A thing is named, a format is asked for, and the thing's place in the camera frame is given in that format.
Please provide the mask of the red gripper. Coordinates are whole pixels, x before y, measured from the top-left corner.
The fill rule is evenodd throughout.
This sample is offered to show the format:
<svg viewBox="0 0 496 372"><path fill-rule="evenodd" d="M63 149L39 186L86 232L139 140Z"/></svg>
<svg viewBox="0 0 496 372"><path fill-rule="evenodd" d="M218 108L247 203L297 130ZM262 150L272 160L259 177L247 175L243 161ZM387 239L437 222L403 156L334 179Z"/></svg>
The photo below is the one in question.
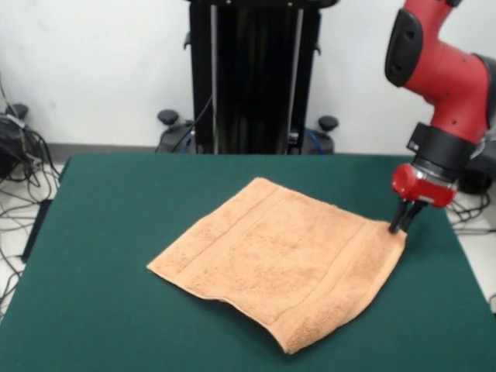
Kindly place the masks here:
<svg viewBox="0 0 496 372"><path fill-rule="evenodd" d="M412 164L400 165L393 174L392 188L401 197L388 231L399 229L407 232L414 218L425 207L425 202L435 208L445 208L457 192L457 183L441 181Z"/></svg>

